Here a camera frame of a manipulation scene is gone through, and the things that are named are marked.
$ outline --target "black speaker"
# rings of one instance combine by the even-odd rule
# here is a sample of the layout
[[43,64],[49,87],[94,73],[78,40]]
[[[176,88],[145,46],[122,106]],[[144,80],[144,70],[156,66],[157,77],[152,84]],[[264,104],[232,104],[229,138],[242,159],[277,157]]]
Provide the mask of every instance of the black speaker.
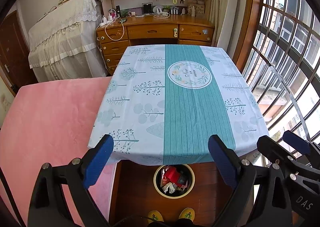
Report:
[[122,18],[122,17],[121,17],[121,11],[120,11],[120,6],[119,6],[119,5],[116,6],[116,12],[117,12],[117,16],[120,17],[120,18]]

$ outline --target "pink bedspread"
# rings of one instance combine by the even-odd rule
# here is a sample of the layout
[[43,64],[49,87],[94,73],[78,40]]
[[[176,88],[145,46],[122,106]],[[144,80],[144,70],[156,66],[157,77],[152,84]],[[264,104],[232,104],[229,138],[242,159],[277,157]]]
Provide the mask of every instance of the pink bedspread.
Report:
[[[60,166],[83,157],[110,79],[51,81],[19,90],[0,131],[0,166],[26,224],[41,165]],[[89,188],[106,218],[115,167],[105,166],[97,183]],[[70,191],[64,191],[73,220],[83,226]],[[14,215],[1,183],[0,196]]]

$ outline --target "striped teal fabric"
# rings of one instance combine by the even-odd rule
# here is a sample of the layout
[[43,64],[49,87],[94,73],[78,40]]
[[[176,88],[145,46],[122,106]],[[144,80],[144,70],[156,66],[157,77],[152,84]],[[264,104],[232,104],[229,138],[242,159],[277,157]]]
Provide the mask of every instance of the striped teal fabric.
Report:
[[[211,73],[199,46],[165,45],[166,70],[180,61],[202,64]],[[229,117],[213,74],[211,83],[200,89],[181,87],[166,74],[164,100],[164,165],[212,161],[208,140],[213,134],[235,149]]]

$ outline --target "black cable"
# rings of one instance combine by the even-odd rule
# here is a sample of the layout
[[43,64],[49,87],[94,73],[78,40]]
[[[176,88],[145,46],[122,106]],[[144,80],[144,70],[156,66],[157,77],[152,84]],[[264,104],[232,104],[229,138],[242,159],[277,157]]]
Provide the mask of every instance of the black cable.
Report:
[[23,221],[23,219],[22,219],[22,217],[21,217],[21,215],[19,213],[18,207],[17,207],[17,205],[16,205],[16,203],[14,201],[14,198],[13,198],[12,193],[10,191],[9,185],[7,183],[7,180],[4,177],[4,174],[2,172],[1,167],[0,167],[0,180],[1,180],[2,184],[3,184],[3,186],[4,186],[4,189],[5,189],[6,193],[7,193],[9,201],[11,203],[12,209],[13,209],[14,213],[16,214],[16,217],[17,217],[21,227],[26,227],[26,225],[24,224],[24,221]]
[[169,225],[165,224],[164,222],[161,222],[161,221],[157,221],[155,219],[151,219],[149,217],[145,217],[145,216],[141,216],[141,215],[131,215],[131,216],[127,216],[125,218],[123,218],[122,220],[120,220],[119,222],[115,223],[112,227],[116,227],[117,225],[119,225],[120,223],[124,222],[125,220],[128,220],[130,218],[133,218],[133,217],[140,217],[140,218],[145,218],[145,219],[148,219],[148,220],[152,220],[154,222],[158,222],[159,224],[165,226],[165,227],[170,227]]

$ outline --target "wooden floor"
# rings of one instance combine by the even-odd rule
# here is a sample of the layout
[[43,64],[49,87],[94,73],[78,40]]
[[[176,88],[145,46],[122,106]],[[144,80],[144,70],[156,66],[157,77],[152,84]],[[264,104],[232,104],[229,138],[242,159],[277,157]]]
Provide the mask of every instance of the wooden floor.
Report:
[[[123,160],[118,174],[119,185],[111,200],[110,224],[129,215],[147,216],[151,210],[158,210],[165,222],[175,222],[186,207],[195,210],[194,224],[211,226],[231,195],[214,162],[191,164],[195,174],[192,191],[180,199],[161,196],[153,185],[153,176],[158,166],[143,166]],[[146,219],[134,218],[121,226],[147,226]]]

